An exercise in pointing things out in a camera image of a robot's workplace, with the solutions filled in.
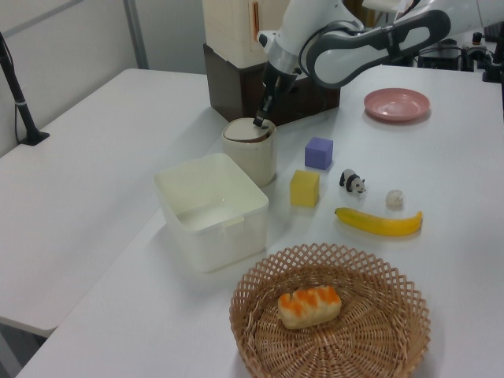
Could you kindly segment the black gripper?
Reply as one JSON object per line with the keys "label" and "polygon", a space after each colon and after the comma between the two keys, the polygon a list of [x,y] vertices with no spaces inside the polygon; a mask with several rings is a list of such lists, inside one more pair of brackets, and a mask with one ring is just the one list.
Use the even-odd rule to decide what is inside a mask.
{"label": "black gripper", "polygon": [[258,111],[254,118],[254,125],[263,126],[264,120],[270,120],[272,109],[276,104],[276,98],[289,91],[297,79],[297,72],[285,73],[277,69],[272,63],[265,64],[262,73],[262,83],[265,88],[265,94],[262,97]]}

